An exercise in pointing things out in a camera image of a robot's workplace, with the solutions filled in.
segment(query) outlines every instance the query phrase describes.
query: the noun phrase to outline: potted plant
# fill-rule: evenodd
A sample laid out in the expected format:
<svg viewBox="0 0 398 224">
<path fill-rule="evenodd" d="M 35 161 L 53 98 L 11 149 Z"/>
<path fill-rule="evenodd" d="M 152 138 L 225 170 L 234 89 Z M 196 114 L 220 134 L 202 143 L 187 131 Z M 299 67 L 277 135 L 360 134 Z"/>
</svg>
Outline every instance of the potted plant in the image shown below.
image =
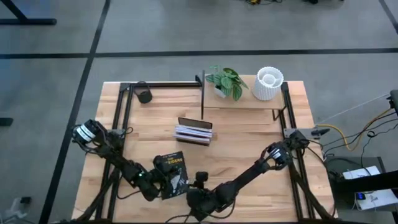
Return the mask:
<svg viewBox="0 0 398 224">
<path fill-rule="evenodd" d="M 238 73 L 231 68 L 223 68 L 220 70 L 219 66 L 213 67 L 215 73 L 206 76 L 206 81 L 214 83 L 215 93 L 226 98 L 232 95 L 232 98 L 237 101 L 242 96 L 242 86 L 248 89 L 245 82 L 239 77 Z"/>
</svg>

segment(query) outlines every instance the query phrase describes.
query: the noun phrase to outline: stack of books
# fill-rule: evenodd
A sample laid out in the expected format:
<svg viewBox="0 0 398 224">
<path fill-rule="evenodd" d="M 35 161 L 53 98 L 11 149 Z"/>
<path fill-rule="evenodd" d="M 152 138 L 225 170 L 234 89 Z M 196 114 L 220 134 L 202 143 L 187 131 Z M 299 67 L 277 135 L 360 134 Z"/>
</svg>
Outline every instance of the stack of books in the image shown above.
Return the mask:
<svg viewBox="0 0 398 224">
<path fill-rule="evenodd" d="M 173 134 L 173 137 L 175 137 L 177 141 L 208 146 L 210 144 L 211 138 L 213 137 L 213 130 L 198 126 L 203 125 L 188 126 L 178 124 L 175 127 L 175 134 Z"/>
</svg>

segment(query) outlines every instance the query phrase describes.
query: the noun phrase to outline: table leg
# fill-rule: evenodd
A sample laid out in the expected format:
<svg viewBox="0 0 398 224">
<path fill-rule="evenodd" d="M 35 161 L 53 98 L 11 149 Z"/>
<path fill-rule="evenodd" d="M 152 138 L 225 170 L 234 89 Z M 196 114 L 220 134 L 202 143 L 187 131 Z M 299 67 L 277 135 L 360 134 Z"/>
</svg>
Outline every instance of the table leg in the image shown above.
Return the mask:
<svg viewBox="0 0 398 224">
<path fill-rule="evenodd" d="M 14 119 L 12 118 L 0 118 L 0 126 L 11 126 L 12 122 L 14 121 Z"/>
<path fill-rule="evenodd" d="M 17 17 L 17 19 L 0 19 L 0 25 L 55 25 L 56 19 L 28 19 L 11 0 L 1 2 Z"/>
</svg>

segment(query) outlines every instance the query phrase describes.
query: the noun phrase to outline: white pot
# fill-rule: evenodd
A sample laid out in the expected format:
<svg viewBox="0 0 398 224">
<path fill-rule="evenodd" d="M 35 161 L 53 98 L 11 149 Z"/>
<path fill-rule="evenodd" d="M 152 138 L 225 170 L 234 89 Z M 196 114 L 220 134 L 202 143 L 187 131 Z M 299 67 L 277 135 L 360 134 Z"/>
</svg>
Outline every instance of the white pot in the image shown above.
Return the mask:
<svg viewBox="0 0 398 224">
<path fill-rule="evenodd" d="M 214 92 L 221 98 L 226 98 L 226 95 L 214 86 Z"/>
<path fill-rule="evenodd" d="M 282 72 L 273 67 L 264 67 L 257 73 L 253 95 L 259 100 L 271 100 L 280 91 L 284 81 Z"/>
</svg>

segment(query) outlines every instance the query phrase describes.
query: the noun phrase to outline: ribbed white vase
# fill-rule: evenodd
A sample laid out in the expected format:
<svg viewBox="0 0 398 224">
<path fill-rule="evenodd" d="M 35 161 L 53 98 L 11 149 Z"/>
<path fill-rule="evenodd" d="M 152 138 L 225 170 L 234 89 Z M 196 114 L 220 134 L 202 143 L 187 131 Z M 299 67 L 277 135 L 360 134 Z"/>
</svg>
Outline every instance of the ribbed white vase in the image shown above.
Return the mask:
<svg viewBox="0 0 398 224">
<path fill-rule="evenodd" d="M 253 95 L 259 100 L 271 100 L 280 91 L 283 82 L 282 72 L 274 67 L 264 67 L 257 73 Z"/>
</svg>

